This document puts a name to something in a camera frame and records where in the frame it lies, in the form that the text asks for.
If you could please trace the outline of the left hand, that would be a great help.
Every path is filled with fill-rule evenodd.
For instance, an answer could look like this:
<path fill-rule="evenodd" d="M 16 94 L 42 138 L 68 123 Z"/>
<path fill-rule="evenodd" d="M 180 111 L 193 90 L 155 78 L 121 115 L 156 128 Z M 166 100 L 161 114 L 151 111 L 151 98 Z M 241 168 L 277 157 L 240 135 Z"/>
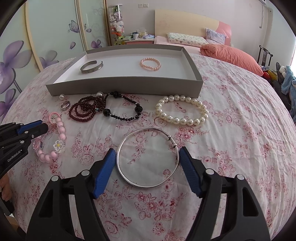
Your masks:
<path fill-rule="evenodd" d="M 2 199 L 4 201 L 8 201 L 12 197 L 12 191 L 10 187 L 10 180 L 7 174 L 5 174 L 1 180 L 0 180 L 0 186 L 1 186 L 1 193 L 2 193 Z"/>

